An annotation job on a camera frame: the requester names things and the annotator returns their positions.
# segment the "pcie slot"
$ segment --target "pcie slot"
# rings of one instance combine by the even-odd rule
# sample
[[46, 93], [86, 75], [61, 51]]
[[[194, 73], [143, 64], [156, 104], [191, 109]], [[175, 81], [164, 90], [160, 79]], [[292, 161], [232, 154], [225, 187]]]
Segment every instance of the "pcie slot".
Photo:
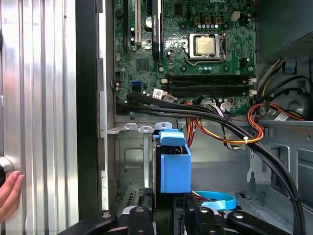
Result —
[[141, 0], [135, 1], [135, 43], [141, 45]]
[[127, 52], [129, 48], [129, 27], [128, 27], [128, 0], [123, 0], [123, 45], [124, 50]]
[[161, 0], [152, 0], [152, 57], [161, 59]]

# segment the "finger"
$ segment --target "finger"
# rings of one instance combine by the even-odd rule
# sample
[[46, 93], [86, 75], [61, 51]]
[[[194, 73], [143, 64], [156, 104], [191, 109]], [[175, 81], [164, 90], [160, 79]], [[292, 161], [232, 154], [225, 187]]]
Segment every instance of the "finger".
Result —
[[18, 200], [19, 195], [20, 195], [20, 191], [22, 188], [23, 179], [24, 179], [23, 175], [19, 175], [18, 178], [16, 179], [16, 182], [13, 185], [9, 196], [5, 200], [2, 207], [0, 207], [0, 218], [5, 217], [5, 215], [10, 211], [10, 209], [13, 207], [13, 205]]
[[19, 195], [19, 197], [18, 197], [18, 199], [17, 199], [17, 201], [14, 203], [14, 205], [11, 207], [11, 209], [9, 210], [9, 212], [8, 213], [6, 213], [5, 214], [5, 216], [2, 218], [0, 218], [0, 223], [3, 223], [3, 222], [5, 222], [8, 218], [10, 218], [13, 214], [14, 214], [14, 212], [19, 208], [19, 205], [20, 205], [20, 195]]
[[9, 196], [17, 177], [20, 175], [19, 171], [12, 172], [0, 187], [0, 207], [4, 204], [6, 198]]

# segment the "motherboard chip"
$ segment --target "motherboard chip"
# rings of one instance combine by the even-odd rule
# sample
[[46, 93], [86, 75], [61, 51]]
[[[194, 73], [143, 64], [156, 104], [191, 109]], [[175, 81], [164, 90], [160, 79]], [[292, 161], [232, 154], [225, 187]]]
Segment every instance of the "motherboard chip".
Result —
[[214, 55], [215, 54], [214, 37], [196, 38], [196, 54], [197, 55]]
[[137, 71], [147, 72], [149, 70], [149, 60], [148, 59], [137, 59]]
[[174, 4], [174, 15], [182, 16], [182, 4], [181, 3]]

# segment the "black clamp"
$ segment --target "black clamp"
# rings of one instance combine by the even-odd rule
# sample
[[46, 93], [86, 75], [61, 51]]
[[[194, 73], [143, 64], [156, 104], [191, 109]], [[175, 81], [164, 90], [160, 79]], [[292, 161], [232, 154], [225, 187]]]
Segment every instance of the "black clamp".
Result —
[[58, 235], [103, 234], [115, 228], [117, 217], [114, 213], [100, 211], [93, 216], [79, 221]]

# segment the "black knob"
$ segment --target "black knob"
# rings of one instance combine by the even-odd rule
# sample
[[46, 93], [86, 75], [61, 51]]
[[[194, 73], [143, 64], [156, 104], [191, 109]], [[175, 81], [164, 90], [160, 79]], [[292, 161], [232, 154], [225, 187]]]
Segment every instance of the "black knob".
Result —
[[0, 157], [0, 187], [4, 184], [6, 177], [13, 171], [14, 167], [11, 162], [5, 157]]

